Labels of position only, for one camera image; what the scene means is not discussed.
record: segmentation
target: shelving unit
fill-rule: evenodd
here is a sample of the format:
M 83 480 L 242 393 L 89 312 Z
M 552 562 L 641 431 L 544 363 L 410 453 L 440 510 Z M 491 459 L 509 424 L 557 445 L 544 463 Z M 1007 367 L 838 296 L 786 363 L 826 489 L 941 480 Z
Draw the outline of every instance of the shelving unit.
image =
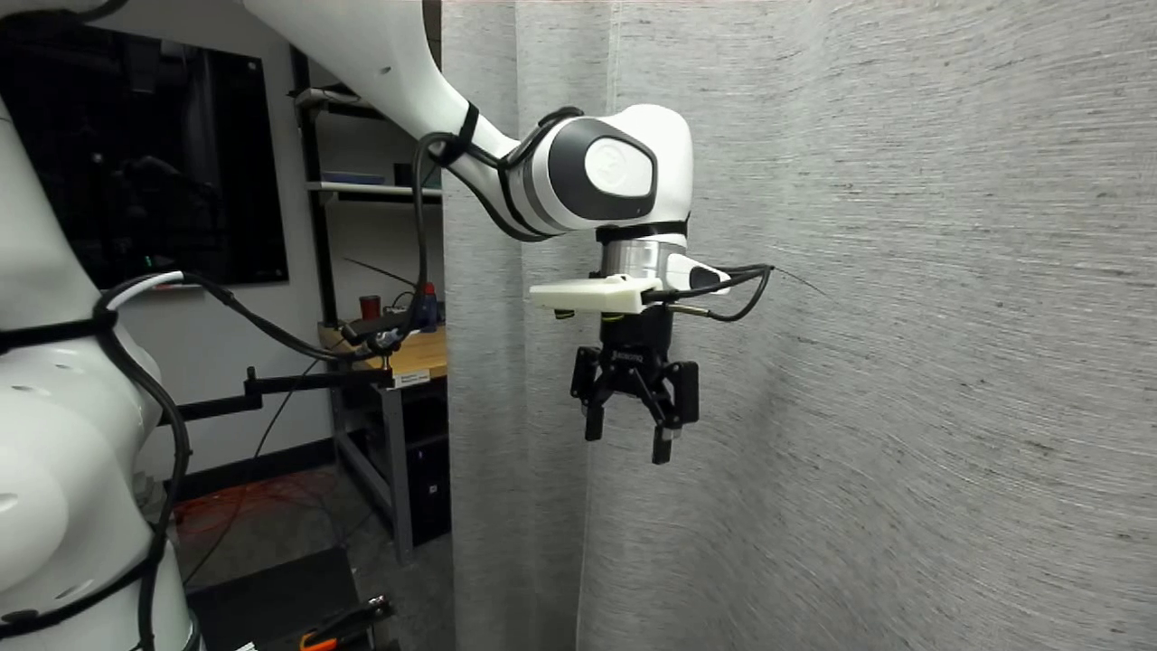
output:
M 410 185 L 361 182 L 361 173 L 321 171 L 318 119 L 385 119 L 361 96 L 316 88 L 312 61 L 294 52 L 295 124 L 312 193 L 312 231 L 318 260 L 321 322 L 339 326 L 330 211 L 335 201 L 412 201 Z M 440 201 L 440 187 L 424 187 L 424 201 Z M 333 393 L 335 453 L 359 480 L 369 506 L 391 529 L 399 552 L 447 533 L 447 433 L 446 433 L 446 381 L 428 386 L 391 390 L 335 390 Z

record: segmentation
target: shelf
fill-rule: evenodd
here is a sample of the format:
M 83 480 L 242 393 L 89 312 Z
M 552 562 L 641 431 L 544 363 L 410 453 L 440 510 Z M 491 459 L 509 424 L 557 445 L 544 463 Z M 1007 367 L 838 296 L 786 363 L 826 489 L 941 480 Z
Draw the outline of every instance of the shelf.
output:
M 312 182 L 324 201 L 412 201 L 410 185 L 355 185 L 355 182 Z M 440 187 L 424 187 L 428 201 L 440 201 Z
M 294 94 L 294 100 L 295 100 L 295 108 L 312 108 L 312 112 L 385 119 L 369 100 L 345 94 L 345 90 L 305 88 L 300 94 Z

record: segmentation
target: floor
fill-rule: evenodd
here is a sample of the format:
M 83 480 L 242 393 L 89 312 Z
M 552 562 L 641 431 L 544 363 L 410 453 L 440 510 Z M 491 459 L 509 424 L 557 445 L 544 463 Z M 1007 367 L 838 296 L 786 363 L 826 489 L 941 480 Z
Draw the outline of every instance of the floor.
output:
M 187 498 L 177 512 L 177 556 L 187 593 L 333 547 L 347 551 L 361 601 L 386 593 L 399 609 L 375 628 L 375 646 L 386 646 L 386 639 L 400 651 L 456 646 L 447 536 L 400 562 L 386 529 L 339 468 Z

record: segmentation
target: gray curtain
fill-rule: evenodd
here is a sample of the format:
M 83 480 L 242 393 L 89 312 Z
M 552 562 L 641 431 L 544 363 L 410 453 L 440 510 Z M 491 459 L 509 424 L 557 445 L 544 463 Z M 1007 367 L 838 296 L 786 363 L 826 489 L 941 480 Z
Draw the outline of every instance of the gray curtain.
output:
M 509 135 L 680 108 L 693 254 L 788 272 L 680 322 L 650 468 L 524 299 L 597 241 L 447 193 L 461 646 L 1157 646 L 1152 0 L 446 0 L 446 70 Z

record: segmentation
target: black screen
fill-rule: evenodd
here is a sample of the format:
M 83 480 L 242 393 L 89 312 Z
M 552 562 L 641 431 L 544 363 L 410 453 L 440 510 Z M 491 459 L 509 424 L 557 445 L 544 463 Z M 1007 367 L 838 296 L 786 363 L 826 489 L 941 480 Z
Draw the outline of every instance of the black screen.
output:
M 285 282 L 258 58 L 105 29 L 0 34 L 0 96 L 99 287 Z

